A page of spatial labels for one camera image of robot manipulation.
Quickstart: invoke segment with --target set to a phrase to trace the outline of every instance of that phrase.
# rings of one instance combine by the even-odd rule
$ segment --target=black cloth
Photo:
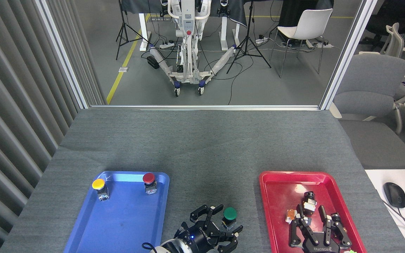
[[[231,0],[229,1],[230,16],[229,19],[246,27],[246,16],[243,5],[251,0]],[[220,8],[219,0],[212,0],[210,16],[218,17],[217,9]],[[162,5],[160,0],[122,0],[123,11],[131,13],[160,13]]]

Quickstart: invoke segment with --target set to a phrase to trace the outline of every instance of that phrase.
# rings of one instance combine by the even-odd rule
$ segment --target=tripod
[[[120,47],[122,47],[123,45],[125,45],[125,44],[127,44],[127,43],[129,43],[129,42],[136,41],[136,40],[148,40],[148,39],[145,39],[141,34],[139,34],[136,30],[134,30],[129,24],[127,24],[127,23],[124,21],[123,8],[122,8],[122,5],[121,5],[121,0],[118,0],[118,3],[119,3],[119,5],[120,5],[121,19],[122,19],[123,23],[122,23],[121,28],[120,28],[120,31],[119,31],[119,33],[118,33],[117,39],[115,40],[115,41],[117,41],[118,38],[120,38],[120,41],[119,41],[119,43],[118,43],[117,57],[115,58],[115,60],[118,60],[118,53],[120,52]],[[138,36],[139,38],[136,38],[136,39],[133,39],[133,40],[129,40],[128,37],[127,37],[127,30],[126,30],[126,27],[128,27],[130,30],[134,31],[134,32],[137,34],[137,36]]]
[[[231,62],[231,65],[229,66],[228,71],[226,72],[229,73],[230,69],[232,68],[232,65],[235,61],[237,61],[238,59],[242,58],[243,56],[256,56],[256,57],[262,57],[262,59],[268,64],[268,67],[271,66],[270,64],[266,61],[265,57],[263,56],[263,54],[260,52],[259,48],[257,48],[257,46],[255,45],[255,43],[251,40],[251,37],[249,37],[249,28],[251,27],[251,17],[252,17],[252,5],[254,4],[254,0],[251,0],[251,5],[249,6],[249,21],[248,21],[248,29],[246,31],[246,37],[240,42],[240,45],[238,45],[237,49],[238,52],[235,55],[235,58],[233,59],[233,61]],[[259,52],[259,56],[257,54],[250,54],[248,53],[248,42],[251,42],[251,44],[254,46],[254,48],[256,48],[256,50]]]

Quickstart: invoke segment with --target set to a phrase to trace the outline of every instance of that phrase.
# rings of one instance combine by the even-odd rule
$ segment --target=gray floor
[[[119,31],[121,20],[119,7],[116,0],[111,1],[84,1],[77,0],[79,15],[84,25],[87,40],[90,45],[91,53],[95,61],[96,72],[99,82],[103,88],[103,95],[109,94],[114,81],[118,75],[118,69],[122,66],[132,43],[124,45],[120,49],[119,59],[115,60],[117,51],[116,35]],[[336,1],[333,17],[326,28],[325,38],[329,43],[337,48],[325,48],[323,52],[323,61],[320,74],[316,73],[320,50],[317,48],[310,53],[300,53],[296,58],[294,53],[287,55],[283,78],[278,77],[277,71],[280,71],[283,52],[275,51],[273,59],[270,61],[272,68],[269,69],[261,58],[243,57],[237,62],[241,64],[243,72],[238,78],[228,80],[213,80],[206,86],[203,96],[198,96],[197,86],[184,84],[181,88],[181,96],[176,98],[173,93],[173,85],[167,80],[164,73],[158,69],[155,70],[148,65],[145,59],[141,59],[141,52],[138,51],[137,43],[134,53],[130,58],[129,70],[125,73],[114,93],[111,105],[141,105],[141,104],[192,104],[192,105],[315,105],[319,104],[321,97],[326,89],[333,69],[338,61],[340,49],[344,45],[347,34],[349,33],[352,16],[355,15],[359,0]],[[272,15],[279,15],[282,6],[281,1],[256,2],[254,9],[255,23],[254,33],[266,34],[274,26],[270,19],[270,10]],[[129,14],[129,24],[135,30],[140,29],[138,16]],[[168,39],[175,40],[174,25],[167,23],[154,24],[157,33],[166,36]],[[204,36],[211,35],[201,41],[201,46],[205,51],[207,61],[219,59],[223,52],[210,52],[220,50],[218,32],[220,25],[219,18],[209,18]],[[152,31],[151,40],[156,41],[158,36],[154,33],[153,26],[147,23],[149,31]],[[234,28],[233,22],[228,23],[228,31]],[[246,29],[241,28],[240,39],[246,34]],[[132,31],[128,32],[130,38],[134,38]],[[233,37],[228,32],[228,44],[233,44]],[[262,53],[268,60],[270,57],[272,41],[260,47]],[[204,55],[200,53],[199,69],[207,65]],[[168,60],[169,65],[175,65],[175,60]],[[234,64],[231,72],[226,74],[228,67],[223,68],[217,78],[225,79],[234,77],[241,71],[241,66]]]

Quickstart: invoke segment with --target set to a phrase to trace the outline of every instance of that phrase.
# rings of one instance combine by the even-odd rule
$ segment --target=gray tabletop cloth
[[[126,108],[79,112],[0,252],[62,253],[93,178],[107,170],[169,175],[162,241],[202,204],[234,207],[244,226],[235,253],[271,251],[261,172],[323,171],[336,180],[368,253],[405,253],[401,232],[329,111]]]

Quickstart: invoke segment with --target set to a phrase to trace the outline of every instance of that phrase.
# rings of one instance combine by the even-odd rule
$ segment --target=green object
[[[232,207],[226,208],[225,212],[223,214],[224,214],[225,218],[230,221],[237,218],[237,211],[235,211],[235,209]]]

